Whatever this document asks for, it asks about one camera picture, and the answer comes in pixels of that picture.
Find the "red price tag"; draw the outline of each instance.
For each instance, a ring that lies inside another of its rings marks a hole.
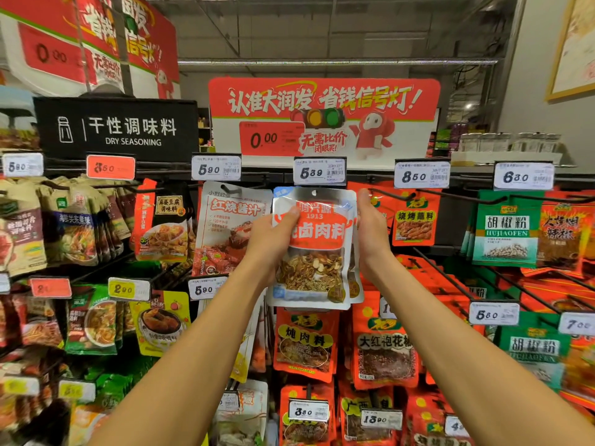
[[[132,156],[87,155],[87,177],[133,180],[136,159]]]
[[[70,280],[67,278],[30,278],[29,286],[34,297],[70,299],[73,296]]]
[[[85,82],[85,70],[78,45],[50,36],[24,23],[19,23],[19,34],[25,62],[29,67],[68,80]],[[85,49],[85,56],[87,62],[93,62],[92,53],[87,49]],[[89,82],[97,84],[93,66],[87,67]]]
[[[242,155],[302,156],[299,137],[303,122],[240,122]]]

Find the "price tag holder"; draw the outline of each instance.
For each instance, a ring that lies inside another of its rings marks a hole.
[[[237,391],[224,391],[217,410],[221,412],[237,412],[240,410],[240,395]]]
[[[2,379],[4,393],[18,396],[37,396],[39,394],[39,379],[35,377],[21,377],[6,375]]]
[[[392,311],[390,311],[390,305],[382,296],[380,297],[380,317],[382,319],[397,319]]]
[[[563,312],[560,315],[558,332],[568,335],[595,337],[595,313]]]
[[[123,155],[87,155],[87,177],[133,180],[136,159]]]
[[[397,189],[447,188],[449,183],[450,161],[394,161],[394,187]]]
[[[494,164],[494,189],[551,191],[556,168],[549,162],[497,162]]]
[[[71,299],[73,296],[70,279],[66,277],[31,277],[29,286],[34,297]]]
[[[401,410],[362,409],[362,427],[375,429],[403,429],[403,412]]]
[[[58,384],[58,397],[93,402],[95,400],[95,384],[85,381],[61,380]]]
[[[8,272],[0,272],[0,294],[10,294],[10,276]]]
[[[473,301],[469,305],[472,325],[518,325],[521,306],[517,302]]]
[[[238,181],[242,178],[242,155],[195,153],[191,163],[193,180]]]
[[[188,291],[191,300],[212,299],[219,288],[227,281],[227,275],[219,277],[194,278],[188,280]]]
[[[293,183],[298,186],[345,186],[347,158],[295,157]]]
[[[42,177],[43,155],[41,153],[4,153],[2,155],[4,177]]]
[[[463,423],[458,417],[447,414],[446,420],[444,421],[444,433],[446,436],[464,436],[469,438],[469,432],[463,427]]]
[[[328,421],[328,401],[289,399],[289,419],[295,421]]]
[[[112,299],[147,302],[151,297],[151,282],[148,280],[110,277],[108,294]]]

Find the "wooden picture frame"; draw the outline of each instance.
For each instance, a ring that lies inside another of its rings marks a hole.
[[[569,35],[569,30],[571,28],[571,23],[574,20],[574,16],[573,14],[575,14],[575,7],[576,7],[576,2],[578,0],[569,0],[568,3],[568,7],[566,8],[566,12],[564,15],[564,20],[562,23],[562,31],[560,33],[560,39],[558,41],[558,49],[556,51],[556,61],[554,63],[554,67],[552,69],[552,76],[550,77],[550,81],[549,81],[549,85],[547,88],[547,94],[546,94],[546,101],[551,101],[551,100],[557,100],[559,98],[563,98],[563,97],[569,97],[569,96],[575,96],[577,94],[581,94],[581,93],[585,93],[585,92],[589,92],[589,91],[595,91],[595,53],[593,53],[593,60],[590,61],[587,65],[584,66],[584,72],[588,73],[588,78],[590,80],[590,82],[588,84],[577,84],[576,86],[570,86],[568,87],[568,84],[566,85],[566,88],[561,89],[561,88],[556,88],[557,85],[559,85],[559,77],[560,77],[560,68],[561,65],[565,66],[566,69],[566,75],[568,77],[570,77],[570,75],[568,75],[569,73],[569,63],[574,63],[577,66],[576,70],[570,71],[570,73],[575,73],[575,77],[576,77],[576,72],[578,71],[579,73],[581,72],[580,67],[583,66],[583,64],[580,63],[580,59],[574,59],[576,58],[576,53],[579,53],[579,51],[574,51],[571,54],[571,57],[565,57],[566,54],[569,54],[571,52],[567,51],[567,53],[565,53],[565,47],[566,47],[566,43],[568,40],[568,35]],[[595,0],[590,0],[591,3],[593,3],[593,5],[595,6]],[[592,48],[593,50],[595,50],[595,27],[593,28],[593,38],[590,38],[590,34],[585,34],[584,38],[581,40],[580,43],[576,44],[576,48],[578,48],[578,45],[580,46],[584,46],[585,42],[591,43],[592,42]]]

